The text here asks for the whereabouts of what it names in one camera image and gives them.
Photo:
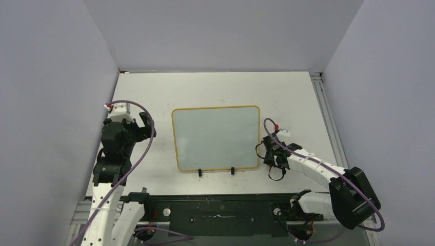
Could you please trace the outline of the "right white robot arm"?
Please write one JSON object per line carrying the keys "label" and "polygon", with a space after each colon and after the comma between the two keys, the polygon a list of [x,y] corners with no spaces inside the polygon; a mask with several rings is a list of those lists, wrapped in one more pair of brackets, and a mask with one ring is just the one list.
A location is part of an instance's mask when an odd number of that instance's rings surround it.
{"label": "right white robot arm", "polygon": [[385,229],[381,203],[360,168],[346,169],[330,164],[295,143],[278,142],[277,136],[266,136],[260,144],[266,153],[259,158],[270,168],[280,169],[283,175],[288,170],[299,172],[328,189],[328,193],[304,190],[293,196],[290,212],[294,218],[323,215],[335,218],[350,230],[360,227],[380,232]]}

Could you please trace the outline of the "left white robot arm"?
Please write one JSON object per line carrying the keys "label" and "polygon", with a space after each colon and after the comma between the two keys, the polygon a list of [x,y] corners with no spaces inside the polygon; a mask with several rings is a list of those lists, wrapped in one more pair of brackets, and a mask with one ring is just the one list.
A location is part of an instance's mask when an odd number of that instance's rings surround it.
{"label": "left white robot arm", "polygon": [[82,245],[110,243],[115,224],[117,205],[133,170],[131,154],[136,143],[156,137],[154,122],[146,112],[139,114],[144,126],[139,127],[129,114],[121,121],[104,120],[102,148],[93,168],[92,204],[84,225]]}

